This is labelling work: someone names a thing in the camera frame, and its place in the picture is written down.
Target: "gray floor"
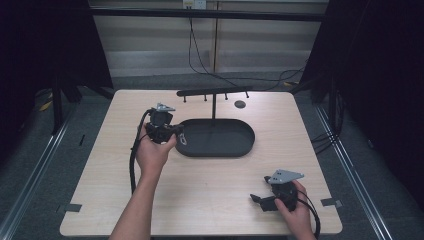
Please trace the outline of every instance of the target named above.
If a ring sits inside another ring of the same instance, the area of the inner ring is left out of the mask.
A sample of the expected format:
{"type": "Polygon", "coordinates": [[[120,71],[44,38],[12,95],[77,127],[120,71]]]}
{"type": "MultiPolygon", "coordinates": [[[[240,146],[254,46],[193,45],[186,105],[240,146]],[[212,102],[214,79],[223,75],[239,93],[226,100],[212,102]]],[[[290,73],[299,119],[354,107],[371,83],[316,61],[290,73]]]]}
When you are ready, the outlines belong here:
{"type": "MultiPolygon", "coordinates": [[[[275,72],[226,73],[222,76],[278,79],[279,74],[275,72]]],[[[296,79],[299,79],[299,76],[295,76],[290,81],[296,81],[296,79]]],[[[266,89],[274,84],[273,82],[246,79],[232,81],[237,84],[248,83],[257,90],[266,89]]],[[[230,86],[222,79],[199,74],[114,78],[114,84],[114,90],[180,90],[230,86]]],[[[288,89],[280,84],[272,91],[288,89]]],[[[70,118],[67,131],[32,197],[13,239],[67,239],[59,233],[64,215],[56,210],[59,205],[70,202],[110,104],[110,100],[90,90],[81,89],[81,91],[83,99],[75,106],[75,112],[70,118]],[[80,144],[82,136],[85,137],[83,143],[80,144]]],[[[8,165],[0,170],[1,221],[5,219],[18,198],[20,190],[25,185],[51,137],[52,109],[44,112],[38,111],[38,107],[44,102],[45,97],[37,99],[37,106],[23,130],[20,144],[10,156],[8,165]]],[[[324,133],[325,130],[316,112],[316,106],[310,102],[309,93],[307,91],[300,92],[295,95],[295,99],[310,138],[313,139],[324,133]]],[[[65,112],[72,109],[71,106],[72,104],[65,104],[65,112]]],[[[419,210],[408,192],[387,169],[384,159],[369,148],[367,138],[351,120],[348,113],[345,116],[341,139],[356,172],[360,175],[387,224],[392,239],[424,239],[423,212],[419,210]]],[[[333,198],[340,200],[343,204],[338,208],[343,223],[342,232],[332,236],[322,235],[320,239],[379,239],[334,149],[328,148],[317,156],[333,198]]],[[[262,236],[238,237],[237,239],[271,240],[280,238],[278,236],[262,236]]]]}

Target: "cord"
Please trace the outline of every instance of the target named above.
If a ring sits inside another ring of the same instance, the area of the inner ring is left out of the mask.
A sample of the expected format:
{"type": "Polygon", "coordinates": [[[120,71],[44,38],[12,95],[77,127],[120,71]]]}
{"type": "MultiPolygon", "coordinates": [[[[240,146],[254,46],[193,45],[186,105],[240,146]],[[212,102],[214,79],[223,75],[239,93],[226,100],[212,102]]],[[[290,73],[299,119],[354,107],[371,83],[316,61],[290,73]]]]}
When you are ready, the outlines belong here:
{"type": "Polygon", "coordinates": [[[130,155],[130,161],[129,161],[129,164],[130,164],[130,166],[129,166],[129,171],[130,171],[130,181],[131,181],[131,194],[132,194],[132,193],[134,193],[135,188],[136,188],[136,184],[135,184],[135,169],[134,169],[135,155],[136,155],[136,153],[137,153],[138,146],[140,146],[140,142],[141,142],[141,140],[142,140],[142,139],[143,139],[146,135],[148,135],[148,133],[146,133],[145,135],[143,135],[143,136],[140,138],[141,127],[142,127],[142,126],[143,126],[143,124],[144,124],[144,119],[146,118],[147,114],[150,114],[151,112],[152,112],[152,110],[151,110],[151,109],[149,109],[149,110],[147,110],[147,111],[143,114],[143,116],[141,117],[140,124],[139,124],[139,125],[138,125],[138,127],[137,127],[137,135],[136,135],[136,137],[135,137],[133,147],[131,148],[131,155],[130,155]]]}
{"type": "Polygon", "coordinates": [[[300,192],[301,194],[303,194],[303,195],[306,197],[306,199],[308,199],[309,203],[311,203],[311,204],[309,205],[309,203],[308,203],[308,202],[305,202],[305,201],[303,201],[303,200],[301,200],[301,199],[297,198],[297,201],[301,202],[301,203],[302,203],[302,204],[304,204],[306,207],[308,207],[308,208],[309,208],[309,210],[310,210],[310,211],[312,212],[312,214],[314,215],[314,219],[315,219],[315,233],[314,233],[314,236],[315,236],[315,238],[318,240],[319,235],[320,235],[320,232],[321,232],[321,221],[320,221],[320,219],[319,219],[319,217],[318,217],[318,212],[317,212],[317,210],[315,209],[315,206],[314,206],[314,204],[312,203],[311,199],[310,199],[310,198],[306,195],[306,193],[304,193],[304,192],[302,192],[302,191],[299,191],[299,190],[298,190],[298,192],[300,192]]]}
{"type": "Polygon", "coordinates": [[[284,80],[288,80],[288,79],[290,79],[290,78],[292,78],[292,77],[296,76],[298,73],[303,72],[303,70],[304,70],[304,68],[305,68],[305,66],[304,66],[304,67],[302,67],[302,68],[300,68],[300,69],[295,69],[295,70],[286,70],[286,71],[283,71],[283,72],[280,74],[280,76],[279,76],[279,78],[278,78],[278,79],[243,78],[243,77],[241,77],[241,78],[240,78],[240,77],[237,77],[237,78],[232,78],[232,77],[224,78],[224,77],[219,76],[219,75],[217,75],[217,74],[210,73],[210,72],[208,72],[208,70],[205,68],[205,66],[204,66],[204,64],[203,64],[203,62],[202,62],[202,59],[201,59],[201,57],[200,57],[200,53],[199,53],[199,48],[198,48],[198,45],[197,45],[196,36],[194,35],[194,30],[193,30],[193,20],[192,20],[192,18],[189,18],[189,22],[190,22],[190,44],[189,44],[189,57],[188,57],[188,58],[189,58],[189,65],[190,65],[190,68],[191,68],[194,72],[196,72],[196,73],[198,73],[198,74],[202,74],[202,75],[209,75],[209,76],[211,76],[211,77],[214,77],[214,78],[217,78],[217,79],[220,79],[220,80],[224,80],[225,82],[227,82],[227,83],[229,83],[229,84],[231,84],[232,86],[235,86],[235,87],[238,87],[238,85],[237,85],[237,84],[235,84],[235,83],[233,83],[233,82],[231,82],[230,80],[236,80],[236,79],[238,79],[238,80],[257,80],[257,81],[276,82],[276,84],[274,84],[273,86],[271,86],[271,87],[269,87],[269,88],[261,89],[261,90],[252,90],[252,91],[269,91],[269,90],[272,90],[272,89],[274,89],[274,88],[278,87],[282,81],[284,81],[284,80]],[[198,57],[198,59],[199,59],[199,61],[200,61],[200,65],[202,66],[202,69],[203,69],[203,71],[204,71],[204,72],[199,72],[199,71],[197,71],[197,70],[193,67],[193,65],[191,64],[191,48],[192,48],[192,42],[194,42],[194,45],[195,45],[195,47],[196,47],[197,57],[198,57]],[[292,75],[290,75],[290,76],[288,76],[288,77],[282,78],[282,76],[283,76],[284,74],[286,74],[286,73],[288,73],[288,72],[293,72],[293,71],[294,71],[294,74],[292,74],[292,75]]]}

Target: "silver metal plate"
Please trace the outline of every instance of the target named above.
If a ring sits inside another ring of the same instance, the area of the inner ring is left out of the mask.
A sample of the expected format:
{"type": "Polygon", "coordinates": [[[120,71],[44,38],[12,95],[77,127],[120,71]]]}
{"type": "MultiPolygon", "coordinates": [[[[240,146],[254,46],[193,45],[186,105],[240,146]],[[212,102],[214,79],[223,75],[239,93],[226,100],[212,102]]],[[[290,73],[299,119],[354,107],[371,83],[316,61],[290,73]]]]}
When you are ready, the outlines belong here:
{"type": "Polygon", "coordinates": [[[278,169],[268,180],[270,184],[283,184],[299,178],[303,178],[305,175],[297,172],[290,172],[283,169],[278,169]]]}

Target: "table surface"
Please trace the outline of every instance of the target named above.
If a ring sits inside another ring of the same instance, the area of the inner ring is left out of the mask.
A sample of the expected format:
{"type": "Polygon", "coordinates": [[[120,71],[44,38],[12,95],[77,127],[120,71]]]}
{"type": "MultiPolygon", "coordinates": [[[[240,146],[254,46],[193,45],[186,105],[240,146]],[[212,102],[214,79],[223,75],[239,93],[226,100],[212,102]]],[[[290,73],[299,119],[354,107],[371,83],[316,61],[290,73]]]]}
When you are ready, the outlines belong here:
{"type": "MultiPolygon", "coordinates": [[[[65,214],[61,234],[109,235],[131,196],[130,148],[143,113],[160,102],[176,108],[171,124],[210,118],[212,96],[207,97],[184,103],[176,91],[117,91],[71,201],[82,208],[65,214]]],[[[335,206],[321,204],[331,195],[291,94],[231,93],[228,100],[218,95],[216,117],[248,123],[255,132],[252,150],[239,158],[190,158],[172,149],[155,194],[153,236],[290,234],[278,212],[263,212],[250,198],[273,195],[264,176],[277,169],[305,175],[299,182],[316,207],[322,234],[342,230],[335,206]],[[246,107],[236,108],[237,100],[246,107]]],[[[315,226],[312,214],[311,221],[315,226]]]]}

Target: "metal rail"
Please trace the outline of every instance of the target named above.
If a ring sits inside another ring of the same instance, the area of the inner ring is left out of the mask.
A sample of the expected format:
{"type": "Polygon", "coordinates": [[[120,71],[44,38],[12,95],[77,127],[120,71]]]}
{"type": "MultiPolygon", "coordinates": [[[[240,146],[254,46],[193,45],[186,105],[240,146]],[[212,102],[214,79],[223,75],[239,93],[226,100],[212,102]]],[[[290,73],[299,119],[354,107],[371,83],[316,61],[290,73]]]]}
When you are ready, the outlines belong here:
{"type": "Polygon", "coordinates": [[[131,7],[90,7],[90,8],[60,8],[32,7],[29,11],[40,14],[61,15],[93,15],[93,16],[129,16],[129,17],[172,17],[172,18],[215,18],[215,19],[250,19],[276,21],[323,22],[329,17],[325,14],[312,13],[277,13],[225,10],[196,9],[144,9],[131,7]]]}
{"type": "Polygon", "coordinates": [[[338,138],[334,138],[332,134],[331,127],[328,123],[329,119],[325,110],[318,106],[316,111],[321,120],[322,125],[324,126],[325,131],[327,132],[330,140],[333,143],[333,148],[336,151],[337,156],[339,157],[340,163],[343,166],[343,169],[346,172],[346,175],[352,184],[353,190],[356,193],[362,207],[364,208],[365,214],[368,217],[368,220],[371,223],[378,239],[380,240],[393,240],[392,235],[380,214],[380,211],[377,209],[374,201],[371,199],[371,196],[368,194],[367,189],[365,188],[361,178],[355,170],[349,155],[347,154],[342,142],[338,138]]]}
{"type": "Polygon", "coordinates": [[[47,171],[47,168],[53,158],[54,153],[56,152],[57,147],[65,135],[69,120],[72,118],[75,109],[76,104],[73,104],[68,117],[65,119],[57,133],[50,138],[43,154],[41,155],[37,165],[31,173],[31,176],[28,178],[24,188],[0,225],[1,240],[12,239],[13,235],[15,234],[16,229],[18,228],[18,225],[29,206],[32,197],[34,196],[38,186],[41,183],[44,173],[47,171]]]}

